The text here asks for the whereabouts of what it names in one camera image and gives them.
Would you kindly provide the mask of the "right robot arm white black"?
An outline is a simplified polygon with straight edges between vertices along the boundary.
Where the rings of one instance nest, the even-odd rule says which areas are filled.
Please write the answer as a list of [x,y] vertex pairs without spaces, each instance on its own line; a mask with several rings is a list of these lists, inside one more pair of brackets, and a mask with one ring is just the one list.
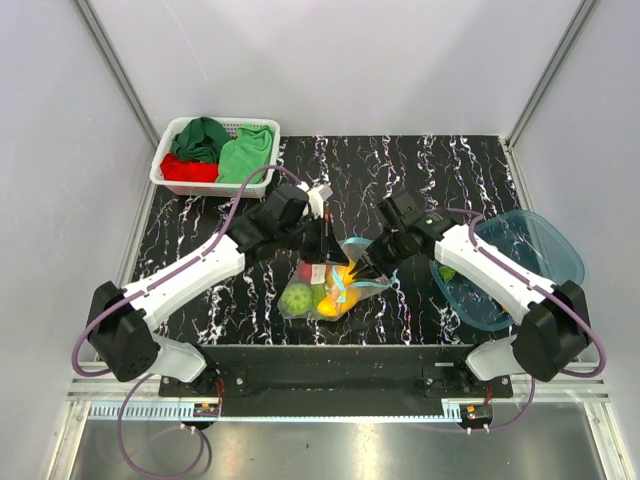
[[489,294],[517,324],[510,337],[476,346],[454,371],[463,395],[476,396],[504,375],[526,373],[549,382],[594,344],[586,296],[577,283],[532,273],[477,237],[474,224],[457,219],[457,210],[427,210],[404,190],[378,209],[386,225],[356,261],[355,279],[391,276],[405,260],[425,256]]

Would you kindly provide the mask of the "clear zip top bag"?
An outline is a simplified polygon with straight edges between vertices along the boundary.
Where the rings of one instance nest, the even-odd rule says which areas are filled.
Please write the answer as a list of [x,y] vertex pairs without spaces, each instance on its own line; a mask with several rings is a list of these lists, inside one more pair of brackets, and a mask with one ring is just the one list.
[[[340,241],[339,245],[341,246],[341,248],[345,252],[345,254],[348,256],[349,264],[355,264],[356,261],[359,259],[359,257],[365,252],[366,248],[371,243],[372,243],[372,241],[369,240],[369,239],[365,239],[365,238],[362,238],[362,237],[351,237],[351,238],[348,238],[346,240]],[[380,277],[380,278],[377,278],[377,279],[365,279],[365,280],[355,280],[354,279],[355,282],[353,284],[351,284],[348,287],[342,287],[342,288],[340,288],[338,286],[329,287],[327,285],[327,283],[326,283],[326,280],[325,280],[325,282],[323,284],[311,285],[311,284],[301,280],[299,278],[299,276],[298,276],[297,270],[298,270],[298,266],[299,266],[299,264],[301,262],[303,262],[303,261],[300,261],[298,263],[297,268],[296,268],[294,274],[289,279],[289,282],[286,285],[286,287],[291,285],[291,284],[295,284],[295,283],[302,283],[302,284],[308,285],[311,288],[311,290],[313,292],[313,295],[314,295],[313,305],[303,315],[291,316],[291,315],[285,314],[284,311],[280,307],[280,298],[281,298],[284,290],[286,289],[286,287],[285,287],[283,292],[282,292],[282,294],[281,294],[281,296],[280,296],[280,298],[279,298],[279,301],[278,301],[278,310],[279,310],[280,314],[285,319],[307,319],[307,320],[315,320],[315,321],[337,321],[343,315],[345,315],[347,312],[345,314],[343,314],[342,316],[340,316],[339,318],[337,318],[337,319],[330,319],[330,318],[327,318],[327,317],[322,317],[317,312],[318,303],[321,300],[323,300],[325,297],[327,297],[329,295],[335,296],[335,295],[338,295],[338,294],[345,295],[348,290],[359,290],[360,294],[361,294],[361,298],[360,298],[359,302],[361,302],[361,301],[363,301],[365,299],[368,299],[369,297],[372,297],[374,295],[380,294],[384,290],[390,288],[393,285],[393,283],[396,281],[396,276],[392,275],[391,277],[383,276],[383,277]]]

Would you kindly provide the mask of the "green fake leafy vegetable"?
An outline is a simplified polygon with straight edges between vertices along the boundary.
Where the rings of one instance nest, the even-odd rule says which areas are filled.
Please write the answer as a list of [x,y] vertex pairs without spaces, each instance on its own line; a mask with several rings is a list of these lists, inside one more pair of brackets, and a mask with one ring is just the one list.
[[448,266],[440,266],[438,268],[440,278],[445,282],[450,282],[457,274],[457,272]]

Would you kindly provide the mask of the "yellow fake lemon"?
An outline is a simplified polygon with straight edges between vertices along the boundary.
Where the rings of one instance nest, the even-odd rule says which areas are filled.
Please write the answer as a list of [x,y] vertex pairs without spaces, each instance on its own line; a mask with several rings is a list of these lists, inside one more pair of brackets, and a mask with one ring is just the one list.
[[354,276],[351,273],[353,268],[354,264],[349,264],[347,266],[330,266],[326,276],[327,285],[329,287],[338,286],[340,288],[350,286],[355,282]]

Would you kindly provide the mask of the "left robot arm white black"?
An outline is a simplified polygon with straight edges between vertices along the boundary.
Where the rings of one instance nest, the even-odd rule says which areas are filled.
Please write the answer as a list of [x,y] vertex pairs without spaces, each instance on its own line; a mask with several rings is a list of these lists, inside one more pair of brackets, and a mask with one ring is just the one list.
[[215,386],[217,365],[202,348],[157,335],[174,312],[210,287],[271,259],[280,250],[310,265],[345,265],[326,205],[327,185],[285,184],[185,257],[123,288],[107,282],[94,293],[87,339],[120,382],[146,374],[175,379],[196,396]]

